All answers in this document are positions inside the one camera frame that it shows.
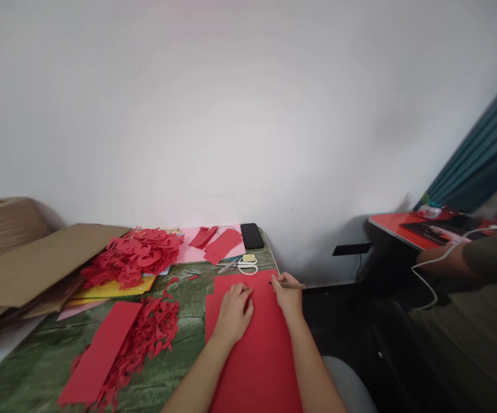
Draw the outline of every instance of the chair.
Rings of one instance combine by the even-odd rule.
[[[456,392],[449,377],[435,363],[433,353],[417,335],[397,301],[375,299],[364,308],[370,321],[374,367],[380,370],[376,374],[386,379],[389,391],[404,411],[466,413],[475,410]]]

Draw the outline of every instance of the power outlet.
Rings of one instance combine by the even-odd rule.
[[[343,246],[336,246],[335,250],[333,251],[333,256],[366,254],[371,249],[371,246],[371,243],[346,244]]]

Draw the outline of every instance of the white wall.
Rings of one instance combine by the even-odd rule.
[[[415,202],[496,93],[497,0],[0,0],[0,197],[256,222],[346,282],[334,245]]]

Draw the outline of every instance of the scissors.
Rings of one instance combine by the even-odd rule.
[[[227,272],[227,271],[230,271],[232,270],[233,267],[237,267],[239,269],[240,272],[242,272],[243,274],[245,275],[254,275],[258,272],[258,266],[256,265],[256,263],[258,263],[258,260],[256,258],[254,258],[254,261],[252,262],[245,262],[245,261],[241,261],[243,258],[237,258],[235,260],[233,260],[232,262],[230,263],[219,263],[218,265],[220,267],[224,267],[222,268],[220,271],[218,271],[218,274],[223,274],[224,272]],[[254,270],[254,272],[244,272],[243,269],[247,269],[247,268],[252,268]]]

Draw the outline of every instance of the pencil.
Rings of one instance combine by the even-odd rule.
[[[279,284],[281,284],[281,287],[283,288],[292,288],[292,289],[297,289],[297,290],[305,290],[306,286],[304,284],[295,284],[295,283],[290,283],[287,281],[279,281]]]

